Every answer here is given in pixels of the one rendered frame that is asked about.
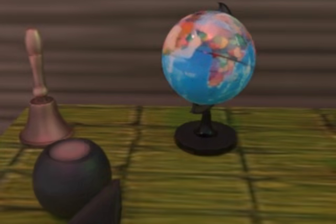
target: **bell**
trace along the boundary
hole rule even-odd
[[[41,48],[38,31],[27,30],[26,49],[34,78],[34,98],[29,103],[27,123],[19,139],[23,144],[35,147],[45,147],[72,135],[72,128],[59,113],[55,99],[48,96]]]

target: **yellow-green wooden surface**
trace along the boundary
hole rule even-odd
[[[239,147],[219,157],[178,149],[182,107],[61,105],[75,136],[102,146],[122,180],[122,224],[335,224],[336,110],[214,108]],[[32,191],[40,149],[21,146],[27,110],[0,138],[0,223],[57,224]]]

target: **striped background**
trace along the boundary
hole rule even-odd
[[[26,28],[40,30],[59,103],[186,105],[161,73],[162,42],[217,1],[258,50],[251,83],[229,105],[336,107],[336,0],[0,0],[0,132],[31,97]]]

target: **desk globe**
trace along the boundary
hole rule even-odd
[[[196,155],[219,155],[237,144],[233,128],[211,121],[214,104],[238,95],[250,81],[256,51],[245,26],[224,3],[219,10],[182,18],[168,33],[162,50],[163,73],[177,94],[193,104],[200,121],[177,128],[177,145]]]

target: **globe stand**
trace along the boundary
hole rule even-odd
[[[176,129],[174,137],[180,149],[198,156],[217,156],[237,146],[236,131],[211,120],[212,106],[193,104],[191,113],[202,114],[202,118],[184,123]]]

